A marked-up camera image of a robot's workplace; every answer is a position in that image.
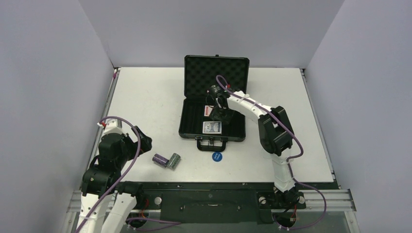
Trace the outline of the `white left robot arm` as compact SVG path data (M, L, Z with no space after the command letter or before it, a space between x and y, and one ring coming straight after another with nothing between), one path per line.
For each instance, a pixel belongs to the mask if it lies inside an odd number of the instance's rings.
M128 161L152 149L150 137L137 126L132 131L139 136L137 141L115 123L104 125L99 154L82 177L77 233L118 233L131 210L146 204L141 183L119 181Z

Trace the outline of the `blue playing card deck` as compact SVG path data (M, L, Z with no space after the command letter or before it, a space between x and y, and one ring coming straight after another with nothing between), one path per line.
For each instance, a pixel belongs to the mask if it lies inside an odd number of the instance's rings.
M223 125L220 121L204 121L202 126L202 133L204 134L221 134Z

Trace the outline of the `green blue poker chip stack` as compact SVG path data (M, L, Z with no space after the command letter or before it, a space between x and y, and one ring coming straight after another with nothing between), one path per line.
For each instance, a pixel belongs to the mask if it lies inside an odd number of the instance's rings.
M175 170L180 161L181 161L181 156L177 153L173 153L167 162L167 168L171 170Z

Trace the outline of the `black robot base mount plate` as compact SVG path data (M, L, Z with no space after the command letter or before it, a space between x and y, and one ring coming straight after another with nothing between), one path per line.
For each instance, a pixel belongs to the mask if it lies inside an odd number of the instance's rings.
M305 209L297 199L307 186L297 185L287 198L273 183L142 183L144 198L135 210L159 210L161 220L180 223L272 224Z

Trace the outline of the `black foam-lined carry case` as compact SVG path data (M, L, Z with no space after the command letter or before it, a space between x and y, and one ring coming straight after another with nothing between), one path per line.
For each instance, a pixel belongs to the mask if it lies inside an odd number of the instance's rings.
M227 142L246 138L245 116L224 109L225 91L247 90L249 59L186 55L184 58L184 97L178 133L183 139L195 139L201 151L222 152Z

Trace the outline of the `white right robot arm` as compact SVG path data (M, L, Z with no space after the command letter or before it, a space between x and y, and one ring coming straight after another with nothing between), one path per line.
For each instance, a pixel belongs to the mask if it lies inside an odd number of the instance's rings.
M287 156L282 155L282 152L292 148L293 132L285 109L258 103L242 91L230 94L217 85L207 90L207 97L214 102L209 117L213 121L219 121L221 126L234 124L235 113L257 124L260 144L272 155L274 185L278 190L274 194L274 201L280 207L291 204L293 194L290 190L295 181L289 171Z

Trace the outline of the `red playing card deck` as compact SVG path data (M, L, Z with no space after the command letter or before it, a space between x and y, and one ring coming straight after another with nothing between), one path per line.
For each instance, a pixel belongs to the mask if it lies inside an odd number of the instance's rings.
M206 106L205 106L205 109L204 109L204 116L205 116L205 117L209 117L210 114L211 114L211 112L212 112L212 110L213 110L213 107L212 107L212 106L206 105Z

